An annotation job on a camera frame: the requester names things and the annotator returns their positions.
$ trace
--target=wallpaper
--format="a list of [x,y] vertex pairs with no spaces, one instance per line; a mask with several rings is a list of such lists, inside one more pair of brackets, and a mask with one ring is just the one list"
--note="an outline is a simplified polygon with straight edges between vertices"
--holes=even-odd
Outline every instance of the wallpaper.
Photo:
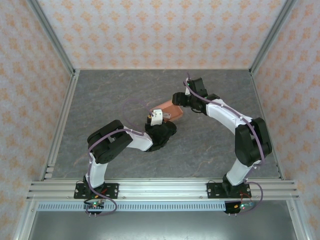
[[273,143],[320,239],[320,4],[298,0],[254,76]]
[[49,153],[69,81],[26,0],[0,1],[0,239],[11,240]]
[[248,69],[285,0],[40,0],[80,69]]

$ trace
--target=white wall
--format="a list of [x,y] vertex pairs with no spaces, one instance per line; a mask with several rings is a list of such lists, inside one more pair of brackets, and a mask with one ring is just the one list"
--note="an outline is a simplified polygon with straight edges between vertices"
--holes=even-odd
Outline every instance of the white wall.
[[254,76],[285,176],[320,236],[320,4],[298,0]]
[[27,1],[0,1],[0,239],[39,180],[69,78]]
[[248,69],[285,0],[40,0],[82,69]]

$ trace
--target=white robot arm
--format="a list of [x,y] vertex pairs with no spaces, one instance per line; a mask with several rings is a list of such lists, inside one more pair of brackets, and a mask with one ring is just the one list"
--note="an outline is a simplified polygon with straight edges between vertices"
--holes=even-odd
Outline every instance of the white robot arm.
[[[191,94],[191,91],[202,99]],[[244,184],[245,177],[254,165],[261,162],[261,154],[257,141],[252,137],[252,131],[247,123],[252,125],[262,148],[263,156],[272,152],[267,126],[262,118],[253,119],[228,106],[217,95],[208,95],[202,78],[187,79],[185,92],[176,92],[172,103],[177,106],[190,107],[196,113],[203,113],[218,120],[235,135],[236,160],[232,168],[223,177],[222,187],[228,197],[236,196]]]
[[92,163],[90,171],[85,175],[84,182],[85,184],[88,184],[88,176],[90,176],[90,184],[93,189],[104,185],[108,163],[125,148],[153,152],[164,147],[169,138],[177,131],[174,123],[163,121],[162,110],[155,109],[147,118],[144,133],[137,131],[134,131],[136,133],[133,133],[132,129],[123,126],[119,120],[114,120],[88,137],[88,147],[90,148],[103,136],[119,129],[127,129],[128,131],[122,131],[111,135],[109,138],[106,138],[95,146],[90,152]]

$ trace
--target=gray marble surface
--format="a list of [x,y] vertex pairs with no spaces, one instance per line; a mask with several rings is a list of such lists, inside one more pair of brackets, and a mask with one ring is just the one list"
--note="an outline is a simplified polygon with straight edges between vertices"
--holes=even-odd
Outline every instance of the gray marble surface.
[[[202,77],[208,93],[252,118],[261,117],[247,70],[190,70]],[[63,132],[53,178],[82,178],[87,171],[87,137],[115,119],[121,120],[128,98],[144,100],[151,109],[184,92],[186,70],[81,70]],[[148,112],[128,103],[125,113],[142,129]],[[177,133],[154,152],[126,148],[108,165],[106,178],[221,178],[233,165],[235,137],[222,124],[183,108],[174,122]],[[279,177],[274,155],[252,173],[253,177]]]

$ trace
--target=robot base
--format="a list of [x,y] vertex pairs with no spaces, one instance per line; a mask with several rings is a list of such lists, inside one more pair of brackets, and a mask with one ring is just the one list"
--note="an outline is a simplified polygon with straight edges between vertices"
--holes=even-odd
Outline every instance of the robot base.
[[[79,182],[75,185],[74,190],[74,199],[102,199],[102,197],[97,196],[93,193],[89,186],[88,182],[86,181],[86,177],[83,178],[84,182]],[[117,199],[119,193],[119,184],[118,183],[104,183],[94,190],[108,198]]]
[[248,194],[251,197],[249,184],[241,183],[232,186],[229,192],[226,192],[222,182],[208,182],[206,184],[206,192],[208,199],[239,199],[241,193]]

